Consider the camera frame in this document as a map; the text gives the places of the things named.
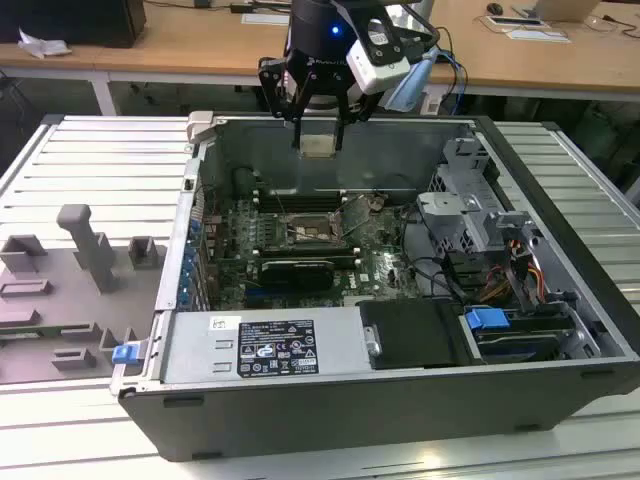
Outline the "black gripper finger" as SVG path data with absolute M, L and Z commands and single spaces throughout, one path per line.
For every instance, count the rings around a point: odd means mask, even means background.
M 292 146 L 300 148 L 302 116 L 315 93 L 315 71 L 307 64 L 307 55 L 288 55 L 283 58 L 262 57 L 258 61 L 258 78 L 271 114 L 294 125 Z M 288 74 L 296 84 L 292 100 L 281 88 Z
M 352 86 L 338 75 L 335 75 L 335 97 L 338 102 L 338 116 L 335 128 L 335 149 L 343 146 L 345 129 L 357 122 L 366 122 L 378 106 L 378 94 L 362 94 L 354 105 L 348 100 L 348 89 Z

